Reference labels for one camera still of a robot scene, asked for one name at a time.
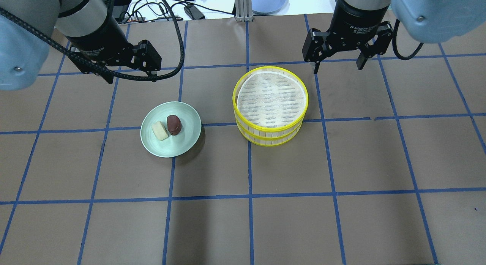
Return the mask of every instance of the metal frame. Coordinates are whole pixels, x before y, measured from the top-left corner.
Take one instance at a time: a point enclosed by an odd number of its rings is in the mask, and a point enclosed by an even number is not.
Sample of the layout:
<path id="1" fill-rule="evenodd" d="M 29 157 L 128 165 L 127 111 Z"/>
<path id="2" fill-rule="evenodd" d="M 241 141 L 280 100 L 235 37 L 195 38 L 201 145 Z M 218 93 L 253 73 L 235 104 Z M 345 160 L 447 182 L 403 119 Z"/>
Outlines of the metal frame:
<path id="1" fill-rule="evenodd" d="M 235 0 L 236 21 L 253 21 L 253 11 L 251 9 L 251 0 Z"/>

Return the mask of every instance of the blue plate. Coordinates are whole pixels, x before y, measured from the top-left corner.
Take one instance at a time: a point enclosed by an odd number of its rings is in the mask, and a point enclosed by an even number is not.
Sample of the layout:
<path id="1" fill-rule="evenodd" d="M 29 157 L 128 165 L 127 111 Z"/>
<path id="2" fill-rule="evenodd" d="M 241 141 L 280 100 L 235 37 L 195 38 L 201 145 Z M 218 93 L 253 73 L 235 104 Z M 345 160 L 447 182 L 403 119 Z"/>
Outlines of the blue plate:
<path id="1" fill-rule="evenodd" d="M 285 0 L 251 0 L 251 9 L 255 14 L 272 14 L 278 12 Z"/>

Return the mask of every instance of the cable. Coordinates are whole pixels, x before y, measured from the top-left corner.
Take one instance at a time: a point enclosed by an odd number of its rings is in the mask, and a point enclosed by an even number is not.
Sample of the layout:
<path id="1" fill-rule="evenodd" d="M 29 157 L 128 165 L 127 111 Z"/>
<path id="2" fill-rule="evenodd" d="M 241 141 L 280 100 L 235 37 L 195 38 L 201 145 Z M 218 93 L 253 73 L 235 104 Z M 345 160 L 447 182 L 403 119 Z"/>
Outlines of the cable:
<path id="1" fill-rule="evenodd" d="M 412 52 L 412 54 L 410 54 L 409 56 L 403 56 L 401 55 L 399 52 L 398 52 L 398 48 L 396 47 L 396 36 L 397 36 L 397 33 L 398 33 L 398 27 L 400 26 L 400 21 L 397 19 L 395 21 L 395 26 L 394 26 L 394 29 L 393 29 L 393 38 L 392 38 L 392 47 L 393 47 L 393 52 L 395 53 L 396 57 L 398 57 L 398 59 L 401 59 L 401 60 L 410 60 L 412 59 L 415 55 L 417 55 L 418 51 L 422 48 L 423 44 L 424 43 L 420 43 L 418 44 L 418 47 L 415 49 L 414 52 Z"/>
<path id="2" fill-rule="evenodd" d="M 132 9 L 132 12 L 133 12 L 133 10 L 135 9 L 135 6 L 136 6 L 137 4 L 139 4 L 140 2 L 142 2 L 142 1 L 144 1 L 144 0 L 138 0 L 137 2 L 135 2 L 135 3 L 133 4 L 133 9 Z M 192 3 L 192 2 L 187 2 L 187 1 L 185 1 L 185 0 L 172 0 L 172 1 L 175 1 L 175 2 L 181 2 L 181 3 L 186 3 L 186 4 L 192 4 L 192 5 L 196 5 L 196 6 L 198 6 L 198 7 L 204 8 L 204 9 L 208 9 L 208 10 L 210 10 L 210 11 L 219 12 L 219 13 L 224 13 L 224 14 L 231 14 L 232 16 L 234 16 L 234 14 L 229 13 L 229 12 L 225 12 L 225 11 L 221 11 L 220 9 L 211 9 L 211 8 L 205 7 L 205 6 L 203 6 L 203 5 L 199 5 L 199 4 Z"/>
<path id="3" fill-rule="evenodd" d="M 125 14 L 128 14 L 127 21 L 128 21 L 128 19 L 130 19 L 130 17 L 132 17 L 132 16 L 131 16 L 131 15 L 130 15 L 128 12 L 122 12 L 122 13 L 120 14 L 120 16 L 118 16 L 118 20 L 120 20 L 120 21 L 125 20 Z"/>
<path id="4" fill-rule="evenodd" d="M 145 6 L 149 6 L 150 7 L 150 4 L 156 4 L 158 5 L 157 2 L 148 2 L 148 3 L 145 3 L 144 5 L 141 5 L 140 7 L 138 7 L 134 12 L 132 12 L 132 14 L 135 14 L 135 13 L 139 13 L 140 16 L 142 16 L 142 14 L 139 12 L 141 8 L 145 7 Z"/>
<path id="5" fill-rule="evenodd" d="M 74 54 L 73 52 L 70 52 L 68 49 L 66 49 L 61 44 L 52 40 L 50 37 L 48 37 L 44 33 L 40 32 L 38 29 L 34 28 L 32 25 L 26 23 L 22 19 L 11 14 L 10 12 L 6 11 L 2 7 L 0 7 L 0 14 L 2 16 L 5 16 L 5 18 L 12 21 L 13 23 L 21 26 L 22 28 L 24 28 L 28 32 L 32 33 L 33 35 L 37 36 L 39 39 L 46 42 L 47 44 L 49 44 L 51 47 L 58 50 L 62 54 L 65 54 L 69 58 L 74 59 L 75 61 L 78 61 L 79 63 L 88 66 L 89 68 L 94 70 L 95 73 L 99 73 L 100 75 L 112 75 L 112 76 L 122 78 L 122 79 L 127 79 L 127 80 L 138 80 L 138 81 L 163 80 L 163 79 L 167 79 L 167 78 L 170 78 L 170 77 L 176 75 L 181 70 L 182 65 L 184 64 L 184 43 L 182 42 L 182 36 L 181 36 L 180 30 L 179 30 L 179 25 L 177 24 L 177 21 L 175 19 L 175 15 L 174 15 L 172 9 L 170 9 L 170 6 L 169 6 L 169 4 L 167 3 L 166 0 L 162 0 L 162 1 L 164 3 L 165 7 L 168 8 L 170 16 L 172 17 L 172 20 L 174 21 L 175 32 L 177 34 L 177 39 L 179 40 L 180 60 L 179 60 L 179 64 L 177 64 L 177 67 L 173 71 L 171 71 L 170 73 L 166 73 L 166 74 L 158 75 L 158 76 L 135 76 L 135 75 L 129 75 L 129 74 L 125 74 L 125 73 L 117 73 L 116 71 L 112 71 L 112 70 L 110 70 L 110 69 L 108 69 L 104 66 L 100 66 L 100 65 L 93 63 L 92 61 L 89 61 L 89 60 L 87 60 L 87 59 L 85 59 L 85 58 L 83 58 L 83 57 L 81 57 L 77 54 Z"/>
<path id="6" fill-rule="evenodd" d="M 174 4 L 172 4 L 170 7 L 171 7 L 171 8 L 174 8 L 174 6 L 175 6 L 175 5 L 177 5 L 177 4 L 181 4 L 181 5 L 183 5 L 183 6 L 187 6 L 187 5 L 189 5 L 187 2 L 175 2 L 175 3 L 174 3 Z"/>
<path id="7" fill-rule="evenodd" d="M 150 5 L 149 5 L 149 9 L 150 9 L 150 10 L 152 11 L 152 13 L 153 13 L 153 14 L 155 14 L 156 16 L 161 16 L 161 14 L 156 13 L 156 12 L 155 12 L 155 11 L 154 11 L 154 10 L 153 10 L 151 7 L 150 7 Z"/>

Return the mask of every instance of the yellow steamer rim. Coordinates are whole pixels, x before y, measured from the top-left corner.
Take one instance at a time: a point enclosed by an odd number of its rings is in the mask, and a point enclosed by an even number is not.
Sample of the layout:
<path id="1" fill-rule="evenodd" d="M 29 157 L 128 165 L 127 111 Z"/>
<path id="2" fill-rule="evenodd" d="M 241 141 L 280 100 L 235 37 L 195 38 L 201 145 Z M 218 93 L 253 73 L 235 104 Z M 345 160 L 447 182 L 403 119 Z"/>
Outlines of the yellow steamer rim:
<path id="1" fill-rule="evenodd" d="M 253 78 L 254 76 L 257 75 L 260 77 L 265 76 L 263 74 L 274 76 L 274 77 L 276 76 L 280 78 L 280 80 L 286 80 L 291 85 L 294 85 L 301 91 L 301 93 L 298 93 L 298 95 L 302 95 L 299 101 L 301 107 L 297 112 L 298 115 L 296 115 L 292 119 L 292 121 L 285 121 L 281 119 L 279 120 L 280 121 L 279 125 L 260 124 L 257 121 L 253 123 L 252 121 L 255 120 L 249 119 L 248 114 L 246 114 L 247 118 L 245 118 L 244 114 L 238 108 L 238 98 L 240 97 L 241 91 L 245 83 L 250 78 Z M 282 95 L 285 93 L 280 92 L 280 93 L 273 93 L 273 94 L 280 95 L 280 97 L 283 97 Z M 271 104 L 272 102 L 281 102 L 281 101 L 277 101 L 278 97 L 276 97 L 273 94 L 270 95 L 273 98 L 272 101 L 268 101 L 268 103 Z M 309 106 L 309 94 L 307 93 L 307 89 L 304 83 L 302 82 L 302 80 L 300 80 L 300 78 L 294 73 L 287 71 L 285 68 L 280 68 L 278 66 L 263 66 L 261 68 L 255 68 L 245 73 L 245 75 L 243 75 L 238 80 L 238 83 L 236 83 L 236 86 L 233 90 L 233 111 L 236 118 L 236 125 L 238 126 L 238 129 L 240 130 L 243 137 L 248 139 L 250 142 L 253 142 L 254 144 L 261 145 L 261 146 L 277 146 L 290 141 L 290 139 L 292 139 L 300 130 L 308 106 Z"/>

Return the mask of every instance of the black cable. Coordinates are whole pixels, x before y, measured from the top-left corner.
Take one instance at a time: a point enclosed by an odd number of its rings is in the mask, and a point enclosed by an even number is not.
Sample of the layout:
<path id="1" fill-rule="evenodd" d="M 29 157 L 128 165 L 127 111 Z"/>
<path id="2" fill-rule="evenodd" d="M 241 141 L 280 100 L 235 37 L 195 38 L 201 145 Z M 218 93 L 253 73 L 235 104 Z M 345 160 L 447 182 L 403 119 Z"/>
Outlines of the black cable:
<path id="1" fill-rule="evenodd" d="M 123 22 L 123 20 L 125 20 L 125 14 L 128 14 L 127 21 L 128 21 L 128 19 L 130 19 L 130 18 L 132 17 L 132 16 L 131 16 L 131 15 L 130 15 L 128 12 L 126 12 L 126 11 L 125 11 L 125 12 L 122 12 L 122 13 L 120 14 L 120 16 L 118 16 L 118 20 L 120 20 L 120 21 L 122 21 L 122 22 Z"/>
<path id="2" fill-rule="evenodd" d="M 220 13 L 224 13 L 224 14 L 231 14 L 232 16 L 234 16 L 234 14 L 232 13 L 229 13 L 229 12 L 225 12 L 225 11 L 221 11 L 219 9 L 211 9 L 211 8 L 208 8 L 208 7 L 205 7 L 203 5 L 199 5 L 199 4 L 196 4 L 196 3 L 192 3 L 192 2 L 187 2 L 187 1 L 184 1 L 184 0 L 173 0 L 175 2 L 184 2 L 184 3 L 187 3 L 187 4 L 191 4 L 191 5 L 196 5 L 196 6 L 199 6 L 201 8 L 204 8 L 204 9 L 208 9 L 210 11 L 214 11 L 214 12 L 220 12 Z"/>
<path id="3" fill-rule="evenodd" d="M 150 19 L 149 21 L 143 21 L 143 22 L 139 22 L 139 23 L 150 23 L 150 22 L 153 22 L 153 21 L 160 21 L 160 20 L 163 20 L 163 19 L 167 19 L 167 21 L 169 21 L 169 17 L 158 17 L 158 18 L 155 18 L 155 19 Z M 182 17 L 176 17 L 175 19 L 176 19 L 176 21 L 183 21 L 184 20 Z"/>
<path id="4" fill-rule="evenodd" d="M 52 40 L 50 37 L 39 31 L 38 29 L 34 28 L 32 25 L 26 23 L 22 19 L 18 18 L 17 16 L 11 14 L 10 12 L 6 11 L 2 7 L 0 7 L 0 14 L 2 16 L 5 16 L 8 20 L 12 21 L 13 23 L 21 26 L 28 32 L 32 33 L 33 35 L 37 36 L 39 39 L 42 41 L 46 42 L 49 44 L 51 47 L 56 49 L 57 51 L 61 52 L 62 54 L 67 55 L 69 58 L 74 59 L 74 61 L 78 61 L 81 64 L 84 64 L 91 68 L 95 73 L 99 73 L 100 75 L 112 75 L 118 78 L 122 79 L 127 79 L 127 80 L 138 80 L 138 81 L 149 81 L 149 80 L 163 80 L 170 78 L 177 73 L 182 68 L 182 65 L 184 64 L 184 43 L 182 42 L 182 36 L 179 30 L 179 25 L 177 24 L 177 21 L 175 19 L 175 15 L 170 9 L 169 4 L 167 3 L 166 0 L 162 0 L 164 5 L 169 9 L 169 13 L 174 21 L 174 26 L 175 26 L 175 33 L 177 34 L 177 39 L 179 40 L 179 48 L 180 48 L 180 60 L 179 64 L 177 64 L 177 67 L 171 71 L 170 73 L 166 73 L 163 75 L 157 75 L 157 76 L 135 76 L 135 75 L 129 75 L 125 73 L 117 73 L 116 71 L 112 71 L 104 66 L 99 66 L 96 63 L 93 63 L 92 61 L 89 61 L 88 59 L 85 59 L 84 57 L 81 57 L 77 54 L 74 54 L 73 52 L 70 52 L 68 49 L 66 49 L 63 45 L 57 43 L 56 41 Z"/>
<path id="5" fill-rule="evenodd" d="M 144 16 L 142 16 L 142 13 L 139 12 L 138 10 L 137 10 L 137 12 L 135 12 L 135 18 L 137 18 L 137 21 L 143 21 L 144 20 Z"/>
<path id="6" fill-rule="evenodd" d="M 156 2 L 148 2 L 148 3 L 145 3 L 144 5 L 141 5 L 140 7 L 138 7 L 134 12 L 132 12 L 132 14 L 139 13 L 141 15 L 141 13 L 139 12 L 140 9 L 142 9 L 145 6 L 149 6 L 151 4 L 157 4 L 157 3 Z"/>
<path id="7" fill-rule="evenodd" d="M 151 7 L 150 7 L 150 5 L 149 5 L 149 9 L 150 9 L 150 10 L 152 11 L 152 13 L 153 13 L 153 14 L 155 14 L 156 16 L 161 16 L 161 14 L 156 13 L 156 12 L 155 12 L 155 11 L 154 11 L 154 10 L 153 10 Z"/>
<path id="8" fill-rule="evenodd" d="M 135 6 L 136 6 L 137 4 L 139 4 L 140 2 L 142 2 L 142 1 L 144 1 L 144 0 L 138 0 L 137 2 L 135 2 L 135 4 L 133 4 L 133 9 L 132 9 L 132 12 L 133 12 L 133 10 L 135 9 Z M 181 3 L 186 3 L 186 4 L 192 4 L 192 5 L 196 5 L 196 6 L 198 6 L 198 7 L 204 8 L 204 9 L 208 9 L 208 10 L 210 10 L 210 11 L 219 12 L 219 13 L 224 13 L 224 14 L 231 14 L 232 16 L 234 16 L 234 14 L 229 13 L 229 12 L 225 12 L 225 11 L 221 11 L 220 9 L 211 9 L 211 8 L 205 7 L 205 6 L 203 6 L 203 5 L 199 5 L 199 4 L 192 3 L 192 2 L 187 2 L 187 1 L 185 1 L 185 0 L 172 0 L 172 1 L 175 1 L 175 2 L 181 2 Z"/>
<path id="9" fill-rule="evenodd" d="M 172 4 L 170 7 L 171 7 L 171 8 L 174 8 L 174 6 L 175 6 L 175 5 L 177 5 L 177 4 L 181 4 L 181 5 L 183 5 L 183 6 L 187 6 L 187 5 L 189 5 L 189 3 L 187 3 L 187 2 L 175 2 L 175 3 L 174 3 L 174 4 Z"/>
<path id="10" fill-rule="evenodd" d="M 397 19 L 395 21 L 395 26 L 394 26 L 394 29 L 393 29 L 393 38 L 392 38 L 392 48 L 393 48 L 393 52 L 395 53 L 396 57 L 398 57 L 398 59 L 401 59 L 401 60 L 410 60 L 412 59 L 415 55 L 418 54 L 418 51 L 422 48 L 423 44 L 424 43 L 420 43 L 418 44 L 418 47 L 415 49 L 414 52 L 412 52 L 412 54 L 410 54 L 409 56 L 403 56 L 401 55 L 399 52 L 398 52 L 398 48 L 396 47 L 396 36 L 397 36 L 397 33 L 398 33 L 398 27 L 400 26 L 400 21 Z"/>
<path id="11" fill-rule="evenodd" d="M 164 15 L 168 12 L 168 10 L 165 9 L 164 4 L 159 2 L 159 3 L 157 3 L 157 5 L 158 5 L 158 8 L 160 9 L 160 12 L 162 12 L 162 15 Z"/>

